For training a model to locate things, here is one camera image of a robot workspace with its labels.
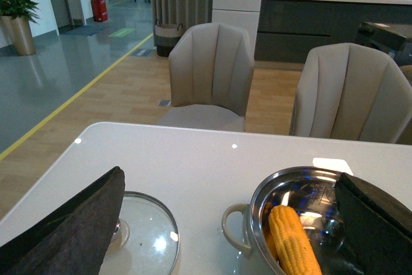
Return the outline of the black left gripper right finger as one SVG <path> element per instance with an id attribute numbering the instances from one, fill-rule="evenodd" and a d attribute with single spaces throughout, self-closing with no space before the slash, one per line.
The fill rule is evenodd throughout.
<path id="1" fill-rule="evenodd" d="M 411 274 L 411 211 L 377 186 L 348 173 L 335 185 L 346 239 L 365 274 Z"/>

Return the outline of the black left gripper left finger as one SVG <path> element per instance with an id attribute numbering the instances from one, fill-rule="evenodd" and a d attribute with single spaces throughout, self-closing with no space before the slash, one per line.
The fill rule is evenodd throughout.
<path id="1" fill-rule="evenodd" d="M 116 166 L 2 245 L 1 274 L 98 274 L 124 189 L 124 172 Z"/>

